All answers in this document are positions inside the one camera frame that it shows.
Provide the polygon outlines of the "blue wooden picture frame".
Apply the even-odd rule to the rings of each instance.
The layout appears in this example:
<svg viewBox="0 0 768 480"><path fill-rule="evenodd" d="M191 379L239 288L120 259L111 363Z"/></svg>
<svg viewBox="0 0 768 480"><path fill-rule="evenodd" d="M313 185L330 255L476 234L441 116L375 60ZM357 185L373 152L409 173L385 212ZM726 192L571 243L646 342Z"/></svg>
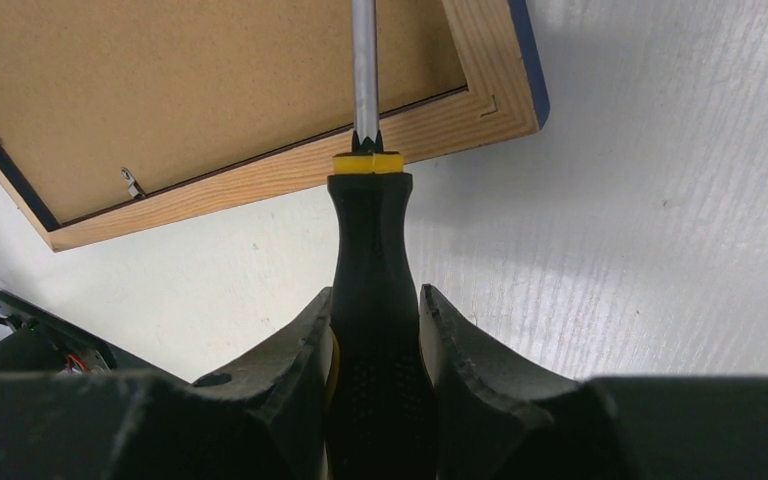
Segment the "blue wooden picture frame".
<svg viewBox="0 0 768 480"><path fill-rule="evenodd" d="M408 162L538 132L523 1L377 3ZM0 1L0 185L53 251L322 184L353 121L346 1Z"/></svg>

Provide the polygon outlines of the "black yellow screwdriver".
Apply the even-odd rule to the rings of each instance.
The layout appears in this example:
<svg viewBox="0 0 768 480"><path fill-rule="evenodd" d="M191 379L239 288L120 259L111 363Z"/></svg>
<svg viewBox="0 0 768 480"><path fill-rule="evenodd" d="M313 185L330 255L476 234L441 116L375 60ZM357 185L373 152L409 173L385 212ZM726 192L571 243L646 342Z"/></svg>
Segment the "black yellow screwdriver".
<svg viewBox="0 0 768 480"><path fill-rule="evenodd" d="M338 219L326 448L335 479L432 479L437 400L404 242L413 188L379 125L376 5L351 5L354 126L327 189Z"/></svg>

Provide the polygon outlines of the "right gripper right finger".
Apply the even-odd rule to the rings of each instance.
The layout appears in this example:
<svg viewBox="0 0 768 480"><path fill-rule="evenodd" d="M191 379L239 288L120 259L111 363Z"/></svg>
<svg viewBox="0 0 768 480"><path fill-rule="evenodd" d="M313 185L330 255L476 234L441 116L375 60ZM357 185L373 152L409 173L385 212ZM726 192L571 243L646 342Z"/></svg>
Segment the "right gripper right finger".
<svg viewBox="0 0 768 480"><path fill-rule="evenodd" d="M442 479L768 479L768 376L565 378L420 293Z"/></svg>

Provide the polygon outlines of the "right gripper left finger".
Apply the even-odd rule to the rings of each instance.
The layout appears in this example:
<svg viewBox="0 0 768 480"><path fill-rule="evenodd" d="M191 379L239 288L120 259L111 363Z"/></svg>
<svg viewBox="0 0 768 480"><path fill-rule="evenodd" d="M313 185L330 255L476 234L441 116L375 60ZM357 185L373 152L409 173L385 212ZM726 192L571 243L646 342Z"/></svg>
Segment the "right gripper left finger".
<svg viewBox="0 0 768 480"><path fill-rule="evenodd" d="M329 289L192 384L0 373L0 479L322 479Z"/></svg>

